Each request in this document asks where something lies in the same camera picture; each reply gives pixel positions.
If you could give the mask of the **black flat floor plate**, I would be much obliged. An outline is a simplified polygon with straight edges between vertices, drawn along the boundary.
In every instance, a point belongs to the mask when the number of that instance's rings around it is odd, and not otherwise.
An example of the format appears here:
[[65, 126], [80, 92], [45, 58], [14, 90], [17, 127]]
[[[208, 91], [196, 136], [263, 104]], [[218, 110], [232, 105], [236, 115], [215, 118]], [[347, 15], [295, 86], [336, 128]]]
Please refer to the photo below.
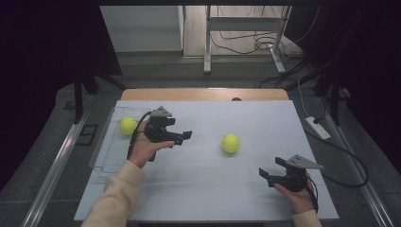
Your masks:
[[91, 146], [96, 136], [98, 124], [84, 125], [79, 133], [77, 146]]

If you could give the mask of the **wooden table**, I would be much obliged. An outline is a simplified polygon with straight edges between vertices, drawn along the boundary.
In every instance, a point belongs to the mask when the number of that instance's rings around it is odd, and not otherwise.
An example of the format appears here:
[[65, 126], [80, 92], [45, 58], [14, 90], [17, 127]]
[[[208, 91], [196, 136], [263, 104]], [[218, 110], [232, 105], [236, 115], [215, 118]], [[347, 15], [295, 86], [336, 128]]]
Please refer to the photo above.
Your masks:
[[165, 100], [165, 101], [242, 101], [288, 100], [283, 89], [238, 89], [238, 88], [162, 88], [127, 89], [121, 100]]

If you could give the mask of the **white metal desk frame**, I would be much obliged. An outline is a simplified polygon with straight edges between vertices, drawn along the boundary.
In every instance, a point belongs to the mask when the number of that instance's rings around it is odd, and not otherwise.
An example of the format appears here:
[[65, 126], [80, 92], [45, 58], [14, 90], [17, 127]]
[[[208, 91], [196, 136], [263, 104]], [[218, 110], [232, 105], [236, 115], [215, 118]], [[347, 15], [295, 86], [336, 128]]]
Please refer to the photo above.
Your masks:
[[279, 17], [213, 17], [211, 6], [206, 7], [206, 35], [203, 56], [203, 72], [211, 73], [211, 32], [212, 31], [268, 31], [275, 32], [275, 40], [269, 45], [270, 55], [279, 74], [285, 74], [286, 69], [279, 56], [279, 44], [284, 34], [291, 6], [283, 6]]

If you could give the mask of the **clear plastic tray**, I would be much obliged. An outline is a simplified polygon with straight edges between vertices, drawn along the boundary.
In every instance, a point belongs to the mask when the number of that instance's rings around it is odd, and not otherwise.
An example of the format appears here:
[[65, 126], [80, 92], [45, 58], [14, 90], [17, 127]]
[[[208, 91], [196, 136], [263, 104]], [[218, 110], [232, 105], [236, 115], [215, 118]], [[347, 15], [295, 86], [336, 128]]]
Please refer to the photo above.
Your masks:
[[90, 162], [90, 167], [100, 176], [111, 176], [117, 173], [128, 157], [132, 134], [123, 134], [119, 129], [119, 121], [123, 117], [132, 117], [138, 123], [147, 112], [149, 108], [112, 108]]

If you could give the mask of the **metal floor rail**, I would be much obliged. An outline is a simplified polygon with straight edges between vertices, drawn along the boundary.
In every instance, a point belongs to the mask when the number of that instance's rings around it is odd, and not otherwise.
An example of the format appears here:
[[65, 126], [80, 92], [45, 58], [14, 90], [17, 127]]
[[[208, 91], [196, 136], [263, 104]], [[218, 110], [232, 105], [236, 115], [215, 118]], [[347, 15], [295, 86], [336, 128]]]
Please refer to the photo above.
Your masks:
[[78, 141], [79, 134], [87, 120], [89, 112], [93, 107], [93, 104], [96, 100], [95, 95], [88, 95], [83, 102], [86, 110], [83, 111], [81, 119], [74, 123], [69, 132], [67, 133], [61, 148], [52, 164], [49, 168], [49, 171], [44, 179], [43, 184], [41, 185], [40, 190], [38, 191], [35, 200], [31, 204], [26, 217], [21, 224], [21, 227], [37, 227], [43, 214], [46, 206], [48, 205], [50, 198], [57, 186], [57, 183], [63, 173], [67, 161], [73, 151], [73, 148]]
[[[317, 98], [317, 101], [324, 108], [324, 119], [326, 120], [330, 130], [333, 132], [340, 147], [349, 151], [351, 154], [356, 155], [355, 150], [352, 148], [341, 126], [338, 126], [328, 113], [328, 105], [319, 97]], [[360, 190], [369, 204], [378, 225], [380, 227], [394, 227], [394, 222], [392, 221], [388, 209], [371, 183], [372, 178], [367, 166], [362, 161], [358, 161], [353, 157], [347, 157], [347, 162], [357, 182], [365, 183], [365, 185], [360, 187]]]

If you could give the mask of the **white table cover sheet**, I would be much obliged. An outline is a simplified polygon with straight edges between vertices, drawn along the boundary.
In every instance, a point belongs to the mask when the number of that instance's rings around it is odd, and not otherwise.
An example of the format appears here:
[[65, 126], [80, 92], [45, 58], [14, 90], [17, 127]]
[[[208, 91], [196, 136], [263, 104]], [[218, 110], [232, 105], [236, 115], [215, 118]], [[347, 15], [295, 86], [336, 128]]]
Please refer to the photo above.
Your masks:
[[[270, 188], [258, 170], [284, 175], [274, 160], [314, 155], [290, 100], [165, 101], [176, 118], [174, 132], [192, 131], [181, 146], [160, 150], [145, 165], [136, 222], [263, 222], [286, 220], [287, 198]], [[240, 140], [237, 152], [221, 146], [226, 134]]]

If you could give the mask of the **dark curtain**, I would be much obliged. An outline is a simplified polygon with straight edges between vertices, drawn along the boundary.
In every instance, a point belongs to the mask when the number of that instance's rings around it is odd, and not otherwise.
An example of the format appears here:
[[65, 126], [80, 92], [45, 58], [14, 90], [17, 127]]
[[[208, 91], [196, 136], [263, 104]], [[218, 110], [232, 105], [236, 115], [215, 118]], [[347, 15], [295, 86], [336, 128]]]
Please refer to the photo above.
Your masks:
[[[401, 0], [375, 0], [340, 57], [348, 108], [401, 174]], [[357, 9], [294, 6], [285, 36], [314, 63], [337, 49]]]
[[120, 66], [91, 0], [0, 0], [0, 190], [41, 133], [62, 87]]

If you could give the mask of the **black metal stand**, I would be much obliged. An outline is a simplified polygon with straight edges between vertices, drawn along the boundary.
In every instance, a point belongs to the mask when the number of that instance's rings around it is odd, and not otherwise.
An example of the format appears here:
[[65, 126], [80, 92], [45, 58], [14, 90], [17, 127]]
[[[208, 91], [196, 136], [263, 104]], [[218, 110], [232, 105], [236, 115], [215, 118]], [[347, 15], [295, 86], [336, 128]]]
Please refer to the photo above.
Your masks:
[[338, 126], [340, 124], [340, 77], [334, 69], [325, 69], [314, 88], [314, 93], [317, 96], [324, 96], [328, 91], [331, 91], [331, 96], [328, 98], [330, 103], [330, 115], [334, 123]]
[[77, 124], [83, 117], [82, 88], [85, 88], [90, 95], [96, 95], [99, 91], [99, 86], [95, 80], [95, 77], [99, 77], [109, 82], [111, 85], [122, 91], [127, 89], [125, 84], [93, 67], [89, 68], [88, 70], [77, 71], [74, 77], [75, 124]]

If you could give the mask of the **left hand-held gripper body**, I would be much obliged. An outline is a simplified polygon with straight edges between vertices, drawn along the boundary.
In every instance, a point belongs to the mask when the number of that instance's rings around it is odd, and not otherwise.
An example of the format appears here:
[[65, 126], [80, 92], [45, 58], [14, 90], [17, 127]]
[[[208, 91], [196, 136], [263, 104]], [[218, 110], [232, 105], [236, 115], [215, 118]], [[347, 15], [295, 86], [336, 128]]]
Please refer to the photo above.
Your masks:
[[153, 143], [174, 141], [175, 132], [168, 131], [165, 120], [173, 118], [172, 113], [163, 106], [158, 107], [149, 114], [148, 124], [145, 128], [145, 136]]

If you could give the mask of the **yellow tennis ball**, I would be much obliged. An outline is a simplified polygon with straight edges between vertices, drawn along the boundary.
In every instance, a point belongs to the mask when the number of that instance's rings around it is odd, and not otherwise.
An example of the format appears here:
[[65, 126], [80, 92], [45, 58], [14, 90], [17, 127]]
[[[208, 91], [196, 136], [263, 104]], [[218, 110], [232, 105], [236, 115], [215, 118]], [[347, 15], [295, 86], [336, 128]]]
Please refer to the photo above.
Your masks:
[[226, 134], [220, 143], [221, 148], [227, 153], [234, 153], [239, 150], [240, 140], [235, 134]]
[[125, 135], [133, 134], [136, 127], [137, 121], [132, 117], [123, 117], [119, 121], [119, 129]]

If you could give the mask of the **white power strip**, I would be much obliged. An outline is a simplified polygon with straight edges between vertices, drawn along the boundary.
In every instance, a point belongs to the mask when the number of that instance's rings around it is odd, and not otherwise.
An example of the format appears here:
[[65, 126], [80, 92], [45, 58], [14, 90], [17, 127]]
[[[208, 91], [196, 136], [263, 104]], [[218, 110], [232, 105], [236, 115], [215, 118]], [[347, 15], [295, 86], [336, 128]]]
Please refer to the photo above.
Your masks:
[[327, 130], [325, 130], [320, 123], [315, 123], [315, 118], [313, 116], [307, 117], [305, 122], [322, 140], [330, 138], [330, 134]]

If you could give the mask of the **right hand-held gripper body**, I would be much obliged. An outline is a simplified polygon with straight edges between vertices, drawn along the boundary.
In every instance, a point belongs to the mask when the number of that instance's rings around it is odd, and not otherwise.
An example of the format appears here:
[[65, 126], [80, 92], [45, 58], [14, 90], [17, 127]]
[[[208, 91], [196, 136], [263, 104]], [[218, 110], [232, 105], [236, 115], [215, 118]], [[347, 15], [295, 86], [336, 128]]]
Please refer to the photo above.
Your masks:
[[291, 192], [300, 192], [307, 186], [307, 169], [323, 169], [322, 165], [312, 162], [298, 154], [292, 156], [287, 161], [285, 176], [272, 176], [273, 186], [275, 183], [281, 184]]

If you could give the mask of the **white cabinet panel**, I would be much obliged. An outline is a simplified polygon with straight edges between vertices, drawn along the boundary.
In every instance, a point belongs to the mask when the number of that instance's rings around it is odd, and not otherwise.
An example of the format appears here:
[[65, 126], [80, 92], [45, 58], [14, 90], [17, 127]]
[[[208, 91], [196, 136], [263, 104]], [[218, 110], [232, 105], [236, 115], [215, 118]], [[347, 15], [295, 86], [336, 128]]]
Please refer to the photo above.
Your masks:
[[183, 50], [182, 6], [101, 6], [115, 52]]

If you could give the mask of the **person's left hand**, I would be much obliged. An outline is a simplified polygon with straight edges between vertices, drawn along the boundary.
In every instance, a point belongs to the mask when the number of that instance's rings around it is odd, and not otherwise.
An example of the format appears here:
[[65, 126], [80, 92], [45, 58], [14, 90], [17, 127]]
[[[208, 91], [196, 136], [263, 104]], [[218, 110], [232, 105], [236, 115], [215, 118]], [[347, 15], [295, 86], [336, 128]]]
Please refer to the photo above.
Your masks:
[[160, 143], [153, 143], [144, 134], [144, 130], [148, 124], [148, 121], [144, 121], [139, 128], [133, 142], [133, 147], [131, 149], [131, 155], [128, 160], [142, 168], [147, 161], [160, 149], [162, 148], [172, 148], [175, 143], [173, 141], [164, 141]]

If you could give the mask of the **person's right hand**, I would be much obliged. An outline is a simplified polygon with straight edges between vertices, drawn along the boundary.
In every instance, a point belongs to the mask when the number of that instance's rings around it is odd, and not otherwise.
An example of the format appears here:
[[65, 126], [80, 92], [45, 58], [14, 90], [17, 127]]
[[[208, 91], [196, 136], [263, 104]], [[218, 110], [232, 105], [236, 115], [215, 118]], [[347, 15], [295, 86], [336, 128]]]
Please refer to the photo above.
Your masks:
[[274, 184], [274, 188], [289, 200], [295, 215], [315, 210], [311, 197], [314, 193], [314, 187], [310, 180], [307, 180], [307, 186], [308, 189], [303, 189], [300, 192], [291, 192], [279, 183]]

